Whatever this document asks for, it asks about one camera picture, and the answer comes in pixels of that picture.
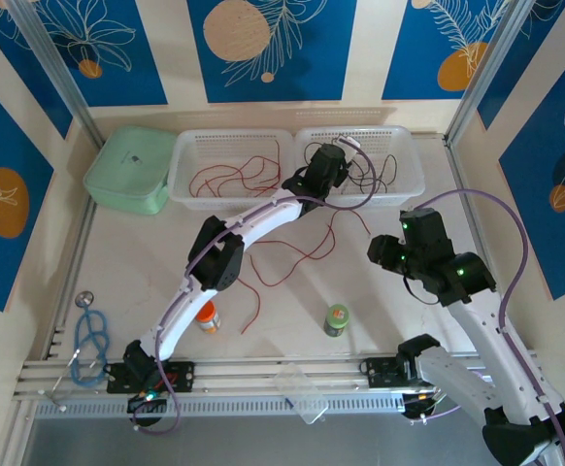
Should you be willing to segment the white perforated plastic basket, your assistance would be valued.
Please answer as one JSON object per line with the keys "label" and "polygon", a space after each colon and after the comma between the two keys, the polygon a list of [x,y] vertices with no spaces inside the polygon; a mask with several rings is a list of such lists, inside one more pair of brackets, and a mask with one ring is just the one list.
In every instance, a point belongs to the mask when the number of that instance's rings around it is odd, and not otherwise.
{"label": "white perforated plastic basket", "polygon": [[336,136],[351,136],[366,153],[355,155],[349,176],[330,191],[327,201],[337,206],[401,206],[425,190],[419,152],[410,131],[402,126],[324,126],[305,128],[294,138],[295,165],[308,164],[322,144]]}
{"label": "white perforated plastic basket", "polygon": [[190,210],[245,210],[296,170],[292,136],[280,129],[207,129],[178,137],[169,198]]}

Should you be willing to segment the grey metal panel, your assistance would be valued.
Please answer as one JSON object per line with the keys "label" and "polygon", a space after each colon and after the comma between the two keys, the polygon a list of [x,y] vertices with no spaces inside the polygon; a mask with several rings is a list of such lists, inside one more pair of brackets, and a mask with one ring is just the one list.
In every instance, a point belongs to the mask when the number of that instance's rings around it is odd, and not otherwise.
{"label": "grey metal panel", "polygon": [[402,416],[189,417],[166,436],[120,419],[34,422],[22,466],[500,466],[456,412],[425,425]]}

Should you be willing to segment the mint green lidded box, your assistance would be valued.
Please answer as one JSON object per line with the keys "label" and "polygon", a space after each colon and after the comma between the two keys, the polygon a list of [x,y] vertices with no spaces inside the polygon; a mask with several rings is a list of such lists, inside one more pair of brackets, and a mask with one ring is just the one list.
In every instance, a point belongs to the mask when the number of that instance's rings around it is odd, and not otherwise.
{"label": "mint green lidded box", "polygon": [[95,203],[130,214],[158,214],[168,200],[167,177],[178,135],[126,125],[115,130],[83,177]]}

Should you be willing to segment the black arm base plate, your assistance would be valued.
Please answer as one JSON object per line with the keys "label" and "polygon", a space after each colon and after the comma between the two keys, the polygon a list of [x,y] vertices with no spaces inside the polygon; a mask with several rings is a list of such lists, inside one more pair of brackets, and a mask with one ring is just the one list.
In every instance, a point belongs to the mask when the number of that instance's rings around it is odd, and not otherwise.
{"label": "black arm base plate", "polygon": [[[188,393],[194,383],[195,365],[191,361],[166,361],[162,364],[173,390]],[[155,362],[145,368],[142,379],[124,362],[106,364],[104,373],[107,376],[107,392],[110,394],[138,394],[155,391],[163,393],[167,390]]]}
{"label": "black arm base plate", "polygon": [[427,386],[412,378],[396,357],[368,357],[359,363],[360,373],[367,378],[370,388],[410,388]]}

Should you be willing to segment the aluminium side rail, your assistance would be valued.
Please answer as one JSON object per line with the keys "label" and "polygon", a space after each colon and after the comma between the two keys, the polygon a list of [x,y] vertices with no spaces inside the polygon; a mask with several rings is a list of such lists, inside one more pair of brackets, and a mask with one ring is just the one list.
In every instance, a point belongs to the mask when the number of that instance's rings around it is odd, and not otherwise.
{"label": "aluminium side rail", "polygon": [[61,337],[66,328],[66,321],[75,298],[75,288],[77,279],[82,267],[83,255],[85,252],[88,237],[96,213],[96,203],[91,197],[86,199],[81,218],[78,223],[71,255],[65,270],[64,281],[60,288],[56,305],[50,321],[50,328],[45,339],[41,352],[41,359],[48,360],[57,357],[57,349],[61,342],[54,341],[55,337]]}
{"label": "aluminium side rail", "polygon": [[[451,169],[455,186],[458,189],[469,189],[468,183],[465,179],[463,166],[459,160],[458,153],[454,148],[454,144],[450,141],[450,139],[445,136],[444,137],[444,146],[447,154],[447,158],[449,161],[449,167]],[[486,244],[485,244],[485,237],[482,233],[480,219],[477,213],[475,201],[477,199],[484,200],[483,196],[479,196],[478,194],[474,193],[460,193],[459,194],[463,210],[465,213],[465,217],[467,219],[468,225],[471,230],[473,242],[475,244],[477,254],[481,257],[484,261],[485,265],[487,266],[488,270],[492,274],[492,277],[497,282],[498,279],[496,278],[496,272],[493,270],[493,263],[489,256]],[[502,291],[500,284],[496,283],[496,291],[500,293]]]}

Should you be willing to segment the aluminium mounting rails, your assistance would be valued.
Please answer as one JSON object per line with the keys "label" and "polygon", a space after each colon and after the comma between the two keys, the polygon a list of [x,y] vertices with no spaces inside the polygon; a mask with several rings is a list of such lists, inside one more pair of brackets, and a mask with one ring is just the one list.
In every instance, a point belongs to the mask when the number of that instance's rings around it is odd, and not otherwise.
{"label": "aluminium mounting rails", "polygon": [[[239,396],[246,394],[269,395],[277,391],[273,378],[282,366],[294,363],[311,379],[316,387],[326,393],[346,393],[370,389],[382,391],[422,392],[427,386],[410,388],[370,388],[367,378],[359,371],[359,363],[368,357],[390,355],[332,356],[318,358],[240,358],[202,359],[193,361],[194,383],[188,393],[205,396]],[[41,399],[47,396],[57,378],[63,373],[65,361],[26,361],[17,378],[14,398]],[[79,388],[66,377],[54,396],[58,400],[91,397],[95,394],[131,396],[135,394],[110,394],[107,376],[96,388]]]}

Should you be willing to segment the bottle with orange lid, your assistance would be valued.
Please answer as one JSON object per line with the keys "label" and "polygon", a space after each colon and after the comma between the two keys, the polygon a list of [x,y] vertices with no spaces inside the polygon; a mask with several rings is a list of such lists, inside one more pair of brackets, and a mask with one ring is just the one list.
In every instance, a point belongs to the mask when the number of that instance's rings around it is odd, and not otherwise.
{"label": "bottle with orange lid", "polygon": [[216,306],[208,301],[198,312],[195,318],[199,327],[208,334],[216,333],[220,327],[220,318]]}

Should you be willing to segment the aluminium frame post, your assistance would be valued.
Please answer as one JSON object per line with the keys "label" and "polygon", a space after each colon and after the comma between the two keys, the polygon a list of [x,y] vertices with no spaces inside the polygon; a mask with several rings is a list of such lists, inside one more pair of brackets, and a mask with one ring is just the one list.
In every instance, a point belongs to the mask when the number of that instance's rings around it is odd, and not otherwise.
{"label": "aluminium frame post", "polygon": [[81,129],[93,146],[100,150],[105,143],[101,132],[34,6],[28,0],[4,1],[21,35],[33,51],[70,114],[79,122]]}
{"label": "aluminium frame post", "polygon": [[446,132],[450,149],[455,148],[475,117],[480,119],[482,129],[492,126],[543,42],[538,0],[506,0],[505,6],[507,11]]}

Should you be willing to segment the bottle with green lid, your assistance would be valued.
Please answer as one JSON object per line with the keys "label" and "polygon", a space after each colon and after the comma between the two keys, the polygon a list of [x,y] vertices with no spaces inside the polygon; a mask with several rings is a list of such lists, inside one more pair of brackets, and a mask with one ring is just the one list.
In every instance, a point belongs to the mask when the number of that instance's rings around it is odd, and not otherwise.
{"label": "bottle with green lid", "polygon": [[323,324],[324,332],[329,337],[341,336],[349,323],[349,310],[346,306],[335,304],[331,306]]}

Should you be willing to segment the clear plastic plate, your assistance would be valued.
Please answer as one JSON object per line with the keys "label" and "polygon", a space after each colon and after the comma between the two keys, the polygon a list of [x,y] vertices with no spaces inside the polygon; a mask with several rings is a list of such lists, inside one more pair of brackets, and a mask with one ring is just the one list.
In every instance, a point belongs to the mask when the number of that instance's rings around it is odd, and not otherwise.
{"label": "clear plastic plate", "polygon": [[325,396],[298,365],[282,366],[273,381],[285,402],[307,425],[314,424],[329,409]]}

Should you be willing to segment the blue stethoscope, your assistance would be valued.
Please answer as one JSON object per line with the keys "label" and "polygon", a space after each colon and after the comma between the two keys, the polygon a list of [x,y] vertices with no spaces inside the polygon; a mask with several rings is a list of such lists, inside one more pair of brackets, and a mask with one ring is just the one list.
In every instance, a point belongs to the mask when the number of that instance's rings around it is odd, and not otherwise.
{"label": "blue stethoscope", "polygon": [[[47,395],[60,414],[67,412],[67,406],[62,400],[56,399],[54,394],[66,377],[79,388],[96,388],[106,378],[105,367],[111,344],[108,321],[103,312],[92,308],[93,301],[94,295],[89,290],[78,293],[74,299],[82,314],[74,327],[73,353]],[[82,365],[80,357],[88,348],[93,348],[95,355],[89,363]]]}

